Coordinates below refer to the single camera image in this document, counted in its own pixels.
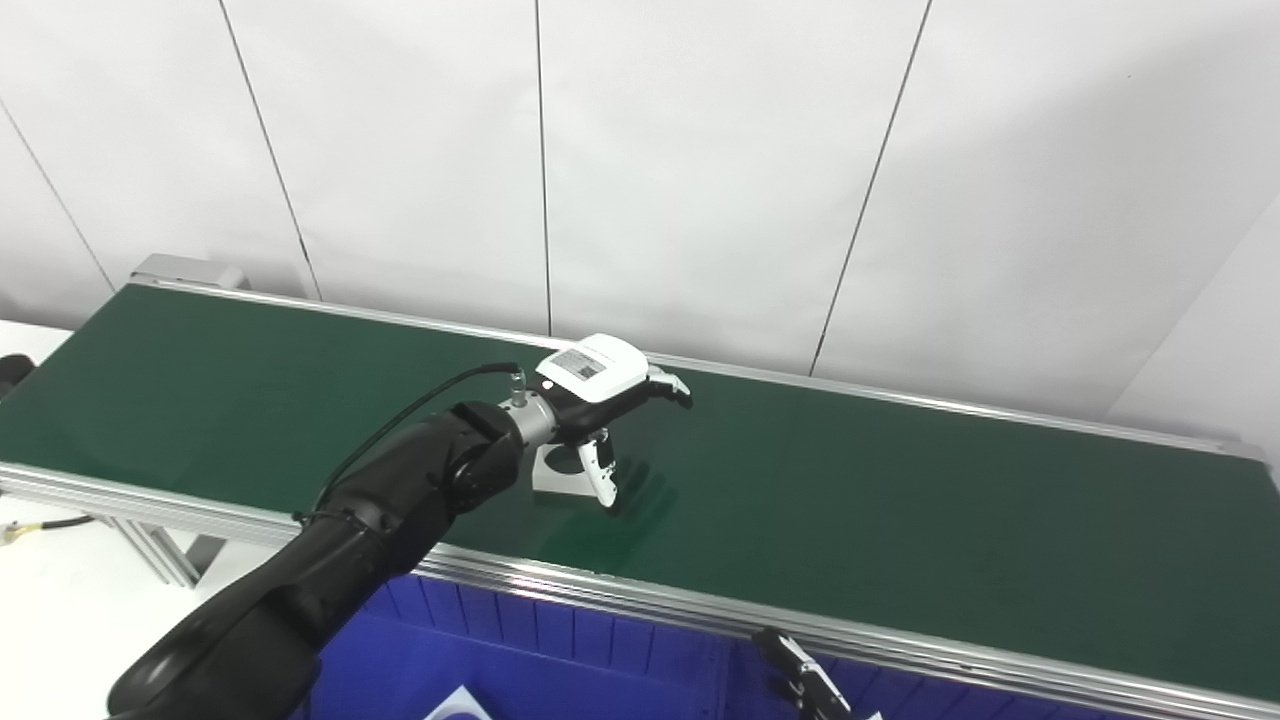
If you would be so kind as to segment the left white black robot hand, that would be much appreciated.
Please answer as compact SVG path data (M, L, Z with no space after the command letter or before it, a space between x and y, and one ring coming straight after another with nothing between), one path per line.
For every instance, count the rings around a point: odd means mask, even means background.
M620 488L617 457L609 424L652 398L692 407L692 392L676 374L658 365L631 343L595 333L541 360L535 369L536 400L550 414L550 434L538 443L539 462L554 451L572 454L580 471L559 477L554 487L535 479L534 487L567 495L567 482L582 482L586 492L608 511Z

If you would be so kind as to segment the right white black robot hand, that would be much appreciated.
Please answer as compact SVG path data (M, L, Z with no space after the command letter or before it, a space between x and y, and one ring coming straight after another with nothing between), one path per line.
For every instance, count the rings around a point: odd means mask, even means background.
M855 701L852 684L819 661L790 633L763 626L750 634L751 646L771 670L771 688L788 701L800 719L882 719L869 705Z

